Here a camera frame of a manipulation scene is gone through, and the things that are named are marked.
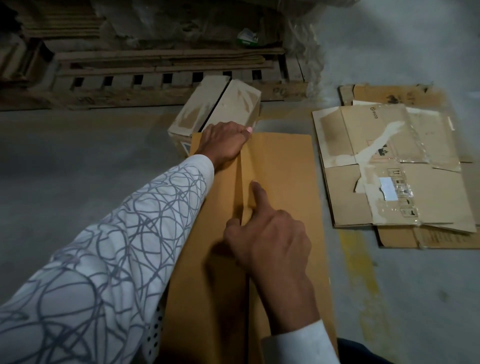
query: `sleeve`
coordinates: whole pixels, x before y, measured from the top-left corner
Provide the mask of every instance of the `sleeve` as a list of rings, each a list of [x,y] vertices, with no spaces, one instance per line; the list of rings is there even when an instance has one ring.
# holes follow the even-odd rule
[[[262,340],[265,364],[339,364],[320,320],[300,330]]]
[[[0,307],[2,362],[129,363],[213,178],[192,156],[57,251]]]

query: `white cuff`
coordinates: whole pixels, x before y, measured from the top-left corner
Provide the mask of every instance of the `white cuff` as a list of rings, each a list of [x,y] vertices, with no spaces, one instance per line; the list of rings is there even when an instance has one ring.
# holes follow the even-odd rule
[[[210,191],[215,176],[215,168],[213,167],[212,161],[207,156],[204,156],[203,154],[195,154],[181,162],[180,166],[196,167],[205,178],[205,183],[207,185],[206,193]]]
[[[338,358],[319,320],[300,330],[262,340],[265,364],[338,364]]]

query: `yellow floor line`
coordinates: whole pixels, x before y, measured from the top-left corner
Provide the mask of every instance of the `yellow floor line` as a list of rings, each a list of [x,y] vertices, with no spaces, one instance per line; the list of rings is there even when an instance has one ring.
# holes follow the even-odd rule
[[[348,277],[359,304],[360,325],[369,349],[377,355],[396,361],[395,342],[378,288],[372,260],[361,231],[338,230],[345,255]]]

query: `corrugated cardboard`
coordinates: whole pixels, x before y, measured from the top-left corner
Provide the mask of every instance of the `corrugated cardboard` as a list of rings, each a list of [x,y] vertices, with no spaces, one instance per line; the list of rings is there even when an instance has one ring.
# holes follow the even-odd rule
[[[428,223],[475,231],[441,114],[378,104],[316,111],[313,118],[335,226]],[[419,135],[415,125],[422,123],[434,128],[422,125]],[[426,163],[424,141],[435,165]]]
[[[465,188],[477,225],[480,224],[480,198],[477,196],[480,182],[480,168],[477,163],[470,163],[467,144],[457,133],[455,112],[443,90],[431,85],[346,85],[339,88],[343,105],[352,105],[352,101],[362,100],[375,103],[405,103],[416,108],[438,110],[450,118],[449,127],[454,132],[456,149],[462,167]],[[416,248],[419,245],[427,248],[444,249],[479,249],[480,232],[464,234],[457,231],[435,227],[378,227],[379,242],[390,248]]]
[[[178,151],[189,155],[192,134],[210,124],[234,121],[250,126],[258,118],[262,93],[229,76],[205,76],[168,129]]]
[[[198,147],[199,136],[193,135],[192,151]],[[251,215],[254,200],[248,185],[253,176],[266,189],[274,208],[288,211],[305,224],[312,242],[307,274],[336,347],[311,138],[254,133],[240,158],[217,172],[175,266],[160,343],[161,362],[262,362],[259,340],[270,334],[265,311],[254,286],[222,243],[229,218],[242,217],[246,223]]]

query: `dark pants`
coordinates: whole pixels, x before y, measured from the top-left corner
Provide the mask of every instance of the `dark pants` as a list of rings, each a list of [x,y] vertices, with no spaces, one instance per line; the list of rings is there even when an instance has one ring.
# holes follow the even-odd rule
[[[388,360],[375,355],[364,345],[347,339],[337,339],[340,364],[392,364]]]

